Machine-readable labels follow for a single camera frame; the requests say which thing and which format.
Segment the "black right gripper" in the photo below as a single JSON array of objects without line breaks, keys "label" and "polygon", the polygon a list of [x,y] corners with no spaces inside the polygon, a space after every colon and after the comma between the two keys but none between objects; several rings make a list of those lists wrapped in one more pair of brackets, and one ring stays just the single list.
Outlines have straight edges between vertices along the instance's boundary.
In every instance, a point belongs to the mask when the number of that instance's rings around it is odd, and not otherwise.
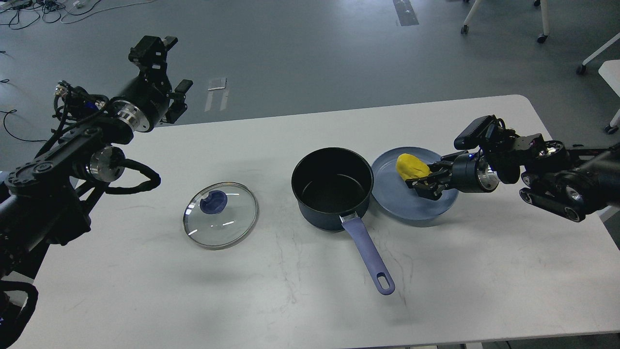
[{"label": "black right gripper", "polygon": [[428,200],[437,201],[449,189],[464,193],[490,193],[500,183],[499,176],[481,151],[450,153],[428,167],[431,173],[427,177],[405,180],[406,186],[414,190],[418,197]]}]

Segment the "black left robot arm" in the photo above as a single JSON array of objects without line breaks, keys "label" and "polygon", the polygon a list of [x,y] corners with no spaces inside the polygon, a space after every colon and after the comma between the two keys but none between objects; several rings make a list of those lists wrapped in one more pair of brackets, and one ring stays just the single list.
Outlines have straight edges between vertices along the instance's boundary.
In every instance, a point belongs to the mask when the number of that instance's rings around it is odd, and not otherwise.
[{"label": "black left robot arm", "polygon": [[21,336],[37,306],[31,281],[9,275],[51,244],[66,245],[91,229],[90,212],[104,194],[131,195],[157,188],[155,170],[127,159],[120,145],[159,122],[186,112],[193,82],[173,88],[168,52],[176,37],[144,36],[130,49],[139,73],[115,97],[58,82],[53,101],[59,125],[35,157],[1,183],[1,347]]}]

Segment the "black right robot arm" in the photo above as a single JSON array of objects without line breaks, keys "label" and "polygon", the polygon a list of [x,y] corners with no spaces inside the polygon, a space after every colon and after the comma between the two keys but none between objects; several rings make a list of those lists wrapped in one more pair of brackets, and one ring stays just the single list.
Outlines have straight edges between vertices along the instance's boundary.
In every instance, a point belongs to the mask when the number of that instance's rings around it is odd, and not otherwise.
[{"label": "black right robot arm", "polygon": [[580,222],[619,205],[619,145],[593,148],[545,141],[540,133],[520,136],[487,115],[475,119],[454,140],[455,153],[430,165],[402,155],[397,172],[408,188],[437,201],[446,190],[490,193],[500,183],[525,185],[525,203]]}]

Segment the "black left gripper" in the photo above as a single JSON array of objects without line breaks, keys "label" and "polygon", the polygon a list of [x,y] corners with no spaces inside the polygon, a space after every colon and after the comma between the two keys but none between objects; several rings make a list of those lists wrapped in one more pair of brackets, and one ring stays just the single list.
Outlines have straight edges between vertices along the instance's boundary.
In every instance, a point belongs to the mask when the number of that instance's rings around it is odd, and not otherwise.
[{"label": "black left gripper", "polygon": [[168,51],[177,42],[179,39],[173,36],[145,35],[130,49],[128,59],[138,67],[139,77],[110,101],[117,119],[133,132],[151,132],[164,118],[166,124],[174,124],[187,111],[186,94],[193,81],[183,79],[171,92],[167,74]]}]

